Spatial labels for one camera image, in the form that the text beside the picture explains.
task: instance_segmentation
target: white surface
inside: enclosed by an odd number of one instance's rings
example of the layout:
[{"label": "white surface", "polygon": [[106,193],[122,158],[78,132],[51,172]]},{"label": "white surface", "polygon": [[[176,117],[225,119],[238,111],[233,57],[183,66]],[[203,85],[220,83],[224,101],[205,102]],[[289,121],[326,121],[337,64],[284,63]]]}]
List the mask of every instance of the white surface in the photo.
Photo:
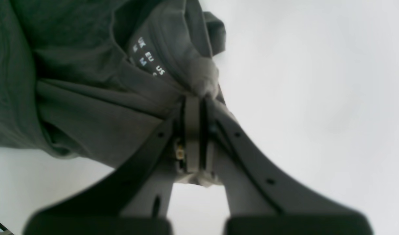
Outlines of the white surface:
[{"label": "white surface", "polygon": [[[273,162],[399,235],[399,1],[203,0],[227,29],[216,57],[229,109]],[[20,235],[37,208],[111,169],[0,149],[0,221]],[[177,185],[176,235],[217,235],[224,189]]]}]

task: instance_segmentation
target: gray cloth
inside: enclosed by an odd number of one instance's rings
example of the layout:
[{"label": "gray cloth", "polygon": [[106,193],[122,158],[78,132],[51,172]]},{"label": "gray cloth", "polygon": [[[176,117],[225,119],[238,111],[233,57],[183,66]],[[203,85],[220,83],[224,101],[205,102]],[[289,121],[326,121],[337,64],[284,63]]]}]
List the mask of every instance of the gray cloth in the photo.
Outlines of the gray cloth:
[{"label": "gray cloth", "polygon": [[[137,64],[141,36],[166,77]],[[198,0],[0,1],[0,146],[118,167],[183,95],[224,103],[224,45]]]}]

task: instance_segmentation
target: white background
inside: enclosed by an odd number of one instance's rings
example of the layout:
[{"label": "white background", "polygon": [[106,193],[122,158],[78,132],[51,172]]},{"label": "white background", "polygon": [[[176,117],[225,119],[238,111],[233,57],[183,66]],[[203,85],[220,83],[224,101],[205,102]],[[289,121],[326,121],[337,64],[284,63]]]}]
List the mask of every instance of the white background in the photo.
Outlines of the white background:
[{"label": "white background", "polygon": [[[221,18],[215,60],[229,109],[306,186],[399,235],[399,1],[203,0]],[[111,172],[87,159],[0,149],[0,221],[20,235],[34,210]],[[176,235],[221,234],[223,187],[175,185]]]}]

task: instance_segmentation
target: dark green garment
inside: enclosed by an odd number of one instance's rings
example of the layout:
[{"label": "dark green garment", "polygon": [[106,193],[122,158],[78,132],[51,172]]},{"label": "dark green garment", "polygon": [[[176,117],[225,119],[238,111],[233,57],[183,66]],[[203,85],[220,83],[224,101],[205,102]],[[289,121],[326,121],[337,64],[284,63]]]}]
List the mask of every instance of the dark green garment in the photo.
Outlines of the dark green garment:
[{"label": "dark green garment", "polygon": [[[146,34],[150,24],[164,37]],[[141,36],[166,77],[131,64]],[[0,0],[0,146],[117,167],[198,93],[191,77],[202,65],[190,61],[224,45],[223,23],[197,0]]]}]

